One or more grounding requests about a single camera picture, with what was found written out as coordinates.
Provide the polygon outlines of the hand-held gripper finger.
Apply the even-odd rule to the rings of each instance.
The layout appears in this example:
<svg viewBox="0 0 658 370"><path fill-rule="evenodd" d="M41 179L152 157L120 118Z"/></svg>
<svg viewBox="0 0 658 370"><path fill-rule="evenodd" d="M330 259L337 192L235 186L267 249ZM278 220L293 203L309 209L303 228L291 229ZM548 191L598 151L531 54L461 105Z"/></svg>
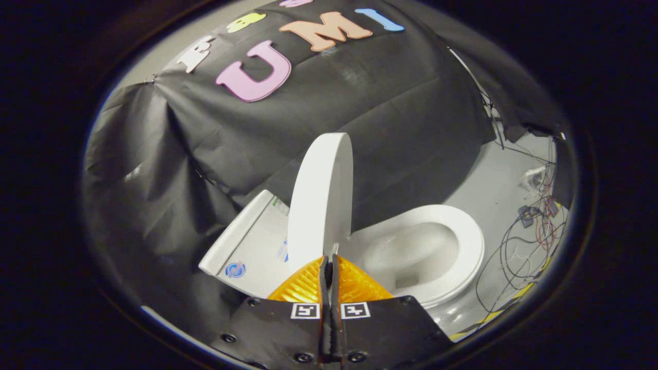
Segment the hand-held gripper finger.
<svg viewBox="0 0 658 370"><path fill-rule="evenodd" d="M331 346L327 263L307 263L272 298L244 299L211 346L244 368L321 369Z"/></svg>
<svg viewBox="0 0 658 370"><path fill-rule="evenodd" d="M454 343L411 295L393 297L332 255L332 354L341 369L416 369Z"/></svg>

